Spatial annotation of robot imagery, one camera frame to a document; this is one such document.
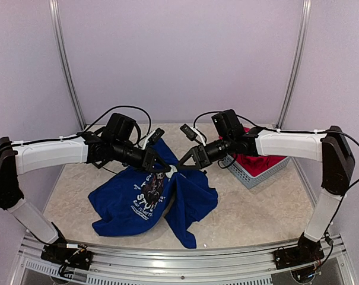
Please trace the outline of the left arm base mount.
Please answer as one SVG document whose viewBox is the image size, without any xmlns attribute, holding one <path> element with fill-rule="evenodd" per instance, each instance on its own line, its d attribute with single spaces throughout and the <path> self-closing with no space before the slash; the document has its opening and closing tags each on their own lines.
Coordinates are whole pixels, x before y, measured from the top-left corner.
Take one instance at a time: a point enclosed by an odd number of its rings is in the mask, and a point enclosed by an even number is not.
<svg viewBox="0 0 359 285">
<path fill-rule="evenodd" d="M 58 242 L 45 245 L 41 259 L 67 267 L 89 270 L 93 253 L 84 244 Z"/>
</svg>

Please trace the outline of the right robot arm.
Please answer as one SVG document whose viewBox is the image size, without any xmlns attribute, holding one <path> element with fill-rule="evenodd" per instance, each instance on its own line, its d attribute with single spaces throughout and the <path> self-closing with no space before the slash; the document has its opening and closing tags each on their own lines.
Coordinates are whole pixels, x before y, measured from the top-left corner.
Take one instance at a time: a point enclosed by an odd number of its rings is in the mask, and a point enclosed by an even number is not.
<svg viewBox="0 0 359 285">
<path fill-rule="evenodd" d="M 350 188 L 355 158 L 347 135 L 338 126 L 314 131 L 255 126 L 245 131 L 233 109 L 214 112 L 211 119 L 219 139 L 192 147 L 178 162 L 178 169 L 204 169 L 232 154 L 298 157 L 322 163 L 322 190 L 303 232 L 307 240 L 293 250 L 293 259 L 306 263 L 316 253 L 313 242 L 321 240 Z"/>
</svg>

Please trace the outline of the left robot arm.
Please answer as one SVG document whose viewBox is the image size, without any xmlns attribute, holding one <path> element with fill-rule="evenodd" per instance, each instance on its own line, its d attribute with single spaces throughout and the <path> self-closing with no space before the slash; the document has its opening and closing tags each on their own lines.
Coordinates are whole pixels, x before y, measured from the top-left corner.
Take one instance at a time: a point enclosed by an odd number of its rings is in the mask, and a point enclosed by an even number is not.
<svg viewBox="0 0 359 285">
<path fill-rule="evenodd" d="M 64 164 L 93 164 L 117 161 L 148 173 L 167 173 L 171 167 L 153 149 L 164 134 L 149 133 L 142 148 L 130 141 L 137 122 L 113 113 L 106 126 L 96 132 L 84 131 L 68 137 L 39 141 L 11 141 L 0 138 L 0 208 L 10 212 L 39 242 L 50 245 L 48 252 L 60 264 L 72 259 L 65 238 L 44 215 L 26 200 L 18 181 L 25 173 Z"/>
</svg>

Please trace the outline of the blue printed t-shirt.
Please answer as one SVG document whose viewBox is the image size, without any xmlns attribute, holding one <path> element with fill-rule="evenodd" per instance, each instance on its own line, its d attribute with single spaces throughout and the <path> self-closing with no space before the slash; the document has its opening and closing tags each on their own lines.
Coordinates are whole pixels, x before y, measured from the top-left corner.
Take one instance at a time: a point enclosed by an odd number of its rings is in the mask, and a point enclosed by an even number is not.
<svg viewBox="0 0 359 285">
<path fill-rule="evenodd" d="M 178 159 L 163 140 L 153 149 L 176 167 Z M 196 238 L 189 228 L 217 206 L 218 193 L 200 170 L 177 170 L 169 179 L 166 173 L 127 167 L 91 192 L 88 199 L 100 216 L 92 224 L 99 236 L 140 235 L 165 218 L 180 243 L 195 249 Z"/>
</svg>

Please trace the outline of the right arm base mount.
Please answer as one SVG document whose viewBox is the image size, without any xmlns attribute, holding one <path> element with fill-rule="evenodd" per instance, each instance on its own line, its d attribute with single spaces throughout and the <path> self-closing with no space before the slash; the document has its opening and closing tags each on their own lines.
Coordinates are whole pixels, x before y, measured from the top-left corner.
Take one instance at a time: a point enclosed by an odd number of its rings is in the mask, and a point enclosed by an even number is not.
<svg viewBox="0 0 359 285">
<path fill-rule="evenodd" d="M 321 261 L 325 254 L 320 241 L 314 242 L 302 233 L 295 246 L 278 248 L 274 251 L 273 256 L 276 269 L 281 270 L 313 261 Z"/>
</svg>

